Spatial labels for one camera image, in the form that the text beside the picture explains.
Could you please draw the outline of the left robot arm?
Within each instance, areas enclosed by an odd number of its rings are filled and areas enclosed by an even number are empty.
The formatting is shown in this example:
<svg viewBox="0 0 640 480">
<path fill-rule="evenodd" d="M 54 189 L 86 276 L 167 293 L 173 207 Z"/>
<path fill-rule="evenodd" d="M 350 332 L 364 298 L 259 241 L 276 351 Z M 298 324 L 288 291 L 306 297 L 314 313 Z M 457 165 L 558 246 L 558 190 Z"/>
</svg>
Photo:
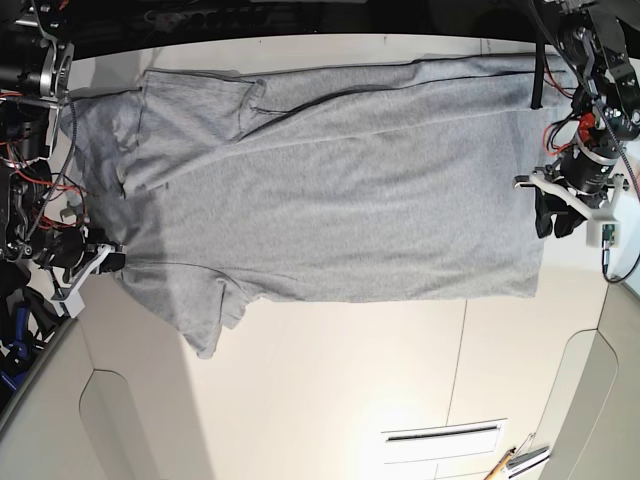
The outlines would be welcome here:
<svg viewBox="0 0 640 480">
<path fill-rule="evenodd" d="M 571 111 L 550 124 L 543 146 L 552 163 L 517 176 L 517 187 L 535 192 L 539 238 L 563 238 L 587 227 L 590 246 L 615 244 L 614 210 L 621 194 L 637 190 L 626 145 L 639 137 L 639 78 L 626 46 L 625 27 L 638 29 L 636 1 L 531 1 L 537 27 L 532 106 L 541 105 L 542 83 L 554 79 L 546 59 L 551 45 L 575 76 Z"/>
</svg>

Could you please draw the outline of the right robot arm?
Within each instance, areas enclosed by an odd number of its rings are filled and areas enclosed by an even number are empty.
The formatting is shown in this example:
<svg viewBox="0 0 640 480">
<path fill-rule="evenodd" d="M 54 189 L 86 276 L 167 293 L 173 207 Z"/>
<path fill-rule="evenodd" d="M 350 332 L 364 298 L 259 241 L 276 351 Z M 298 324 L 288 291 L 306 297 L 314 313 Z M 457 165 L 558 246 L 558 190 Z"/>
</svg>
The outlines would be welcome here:
<svg viewBox="0 0 640 480">
<path fill-rule="evenodd" d="M 49 162 L 65 113 L 75 117 L 68 82 L 75 46 L 66 31 L 67 1 L 1 4 L 1 259 L 31 261 L 54 279 L 54 302 L 80 297 L 92 274 L 124 265 L 120 246 L 90 224 L 88 191 Z"/>
</svg>

